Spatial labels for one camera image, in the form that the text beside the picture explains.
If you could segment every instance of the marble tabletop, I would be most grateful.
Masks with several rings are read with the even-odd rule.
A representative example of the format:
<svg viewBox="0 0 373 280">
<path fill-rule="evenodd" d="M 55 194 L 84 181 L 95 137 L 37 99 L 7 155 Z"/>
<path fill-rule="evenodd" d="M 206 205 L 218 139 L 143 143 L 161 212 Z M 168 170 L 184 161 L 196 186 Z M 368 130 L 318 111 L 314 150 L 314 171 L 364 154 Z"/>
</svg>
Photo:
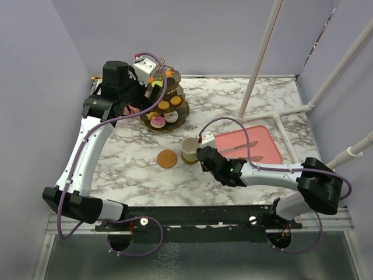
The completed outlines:
<svg viewBox="0 0 373 280">
<path fill-rule="evenodd" d="M 117 123 L 106 142 L 92 182 L 91 195 L 130 206 L 195 206 L 271 204 L 277 197 L 292 193 L 285 188 L 256 185 L 226 187 L 200 165 L 187 165 L 180 158 L 181 141 L 195 137 L 201 128 L 217 117 L 236 118 L 248 79 L 192 78 L 182 79 L 190 115 L 185 124 L 172 132 L 148 130 L 139 118 Z M 260 78 L 256 81 L 246 114 L 263 113 L 301 105 L 294 78 Z M 294 150 L 300 159 L 319 158 L 316 143 L 305 114 L 282 116 Z M 284 163 L 290 155 L 275 122 L 271 118 L 244 122 L 245 127 L 264 125 L 282 154 Z M 239 126 L 219 121 L 209 129 L 214 134 L 235 131 Z M 163 169 L 156 157 L 164 149 L 179 156 L 177 164 Z"/>
</svg>

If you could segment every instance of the pink tray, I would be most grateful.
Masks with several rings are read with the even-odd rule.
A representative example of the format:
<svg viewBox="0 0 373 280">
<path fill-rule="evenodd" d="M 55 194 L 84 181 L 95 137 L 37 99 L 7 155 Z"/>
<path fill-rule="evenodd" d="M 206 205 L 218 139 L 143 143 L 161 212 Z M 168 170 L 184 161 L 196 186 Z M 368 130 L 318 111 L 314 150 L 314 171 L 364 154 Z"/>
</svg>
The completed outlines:
<svg viewBox="0 0 373 280">
<path fill-rule="evenodd" d="M 258 141 L 251 147 L 251 156 L 263 156 L 258 163 L 271 163 L 275 165 L 282 164 L 283 158 L 278 150 L 269 130 L 264 125 L 246 128 L 249 134 L 250 142 Z M 246 143 L 246 137 L 243 130 L 232 131 L 215 136 L 218 151 L 233 148 Z M 224 152 L 224 156 L 245 158 L 247 157 L 247 148 Z"/>
</svg>

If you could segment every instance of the mug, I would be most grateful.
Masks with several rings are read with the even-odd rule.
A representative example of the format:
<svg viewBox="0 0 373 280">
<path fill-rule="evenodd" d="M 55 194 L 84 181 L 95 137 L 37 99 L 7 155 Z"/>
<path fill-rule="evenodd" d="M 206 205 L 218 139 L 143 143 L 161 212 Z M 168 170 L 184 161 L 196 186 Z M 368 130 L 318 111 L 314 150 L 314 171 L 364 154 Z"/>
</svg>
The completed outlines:
<svg viewBox="0 0 373 280">
<path fill-rule="evenodd" d="M 187 137 L 181 142 L 181 154 L 189 162 L 197 160 L 198 148 L 200 148 L 199 142 L 194 137 Z"/>
</svg>

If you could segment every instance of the pink macaron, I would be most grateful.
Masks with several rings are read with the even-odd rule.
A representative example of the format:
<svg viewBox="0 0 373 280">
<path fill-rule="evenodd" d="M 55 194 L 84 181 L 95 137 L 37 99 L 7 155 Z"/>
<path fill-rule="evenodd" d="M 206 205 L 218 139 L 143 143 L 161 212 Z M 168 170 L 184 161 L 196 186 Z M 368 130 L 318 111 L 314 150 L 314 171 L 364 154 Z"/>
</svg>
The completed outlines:
<svg viewBox="0 0 373 280">
<path fill-rule="evenodd" d="M 161 115 L 155 115 L 154 117 L 152 117 L 150 124 L 154 128 L 162 128 L 166 124 L 166 121 L 164 120 L 164 117 L 162 117 Z"/>
</svg>

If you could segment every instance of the knife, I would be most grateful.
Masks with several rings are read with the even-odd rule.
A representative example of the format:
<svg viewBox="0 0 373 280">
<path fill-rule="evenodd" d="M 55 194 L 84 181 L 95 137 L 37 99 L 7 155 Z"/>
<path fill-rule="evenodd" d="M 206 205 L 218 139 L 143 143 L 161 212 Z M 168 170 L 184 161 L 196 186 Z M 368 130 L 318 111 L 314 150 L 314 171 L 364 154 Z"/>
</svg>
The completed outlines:
<svg viewBox="0 0 373 280">
<path fill-rule="evenodd" d="M 228 156 L 226 159 L 247 159 L 247 157 L 238 157 L 238 156 Z M 258 162 L 263 159 L 262 156 L 251 156 L 250 157 L 252 162 Z"/>
<path fill-rule="evenodd" d="M 257 143 L 258 143 L 258 141 L 250 142 L 250 147 L 255 146 Z M 231 152 L 231 151 L 241 149 L 241 148 L 246 148 L 246 147 L 247 147 L 247 144 L 242 144 L 242 145 L 239 145 L 239 146 L 236 146 L 236 147 L 233 147 L 233 148 L 221 150 L 221 151 L 219 151 L 219 153 Z"/>
</svg>

